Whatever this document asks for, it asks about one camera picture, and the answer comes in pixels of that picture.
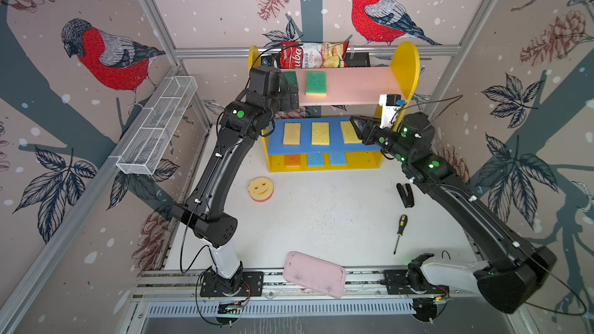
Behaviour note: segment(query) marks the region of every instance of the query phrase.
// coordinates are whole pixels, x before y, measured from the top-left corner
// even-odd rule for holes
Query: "bullfinch illustration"
[[[62,42],[66,54],[78,56],[101,84],[117,91],[133,91],[134,101],[128,112],[133,106],[142,107],[136,102],[136,88],[149,77],[153,60],[165,54],[127,36],[108,34],[79,18],[64,26]]]
[[[439,43],[425,36],[406,13],[406,8],[395,0],[353,0],[353,26],[367,39],[391,44],[397,38],[415,37],[431,45]]]

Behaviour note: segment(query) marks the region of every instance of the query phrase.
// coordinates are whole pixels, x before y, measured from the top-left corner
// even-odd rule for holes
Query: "chips bag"
[[[300,44],[283,41],[282,47]],[[345,55],[349,42],[345,43],[302,43],[299,47],[286,48],[280,57],[282,69],[320,69],[345,67]]]

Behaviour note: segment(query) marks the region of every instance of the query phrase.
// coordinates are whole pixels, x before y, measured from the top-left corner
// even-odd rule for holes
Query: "black clip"
[[[407,183],[405,186],[406,192],[405,188],[402,187],[400,183],[396,185],[396,188],[398,189],[398,193],[400,194],[400,198],[402,199],[405,208],[412,208],[415,205],[415,198],[412,195],[411,184]]]

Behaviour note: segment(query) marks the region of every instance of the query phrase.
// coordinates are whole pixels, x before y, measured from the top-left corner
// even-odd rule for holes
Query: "black screwdriver handle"
[[[398,224],[398,234],[402,236],[402,233],[405,232],[406,224],[408,223],[408,217],[403,214],[400,217],[400,223]]]

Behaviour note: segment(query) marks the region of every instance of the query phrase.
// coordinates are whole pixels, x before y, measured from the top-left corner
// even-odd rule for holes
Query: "white wire basket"
[[[151,112],[120,156],[118,168],[125,174],[152,175],[157,169],[175,129],[196,93],[191,76],[174,76],[165,91],[151,107]]]

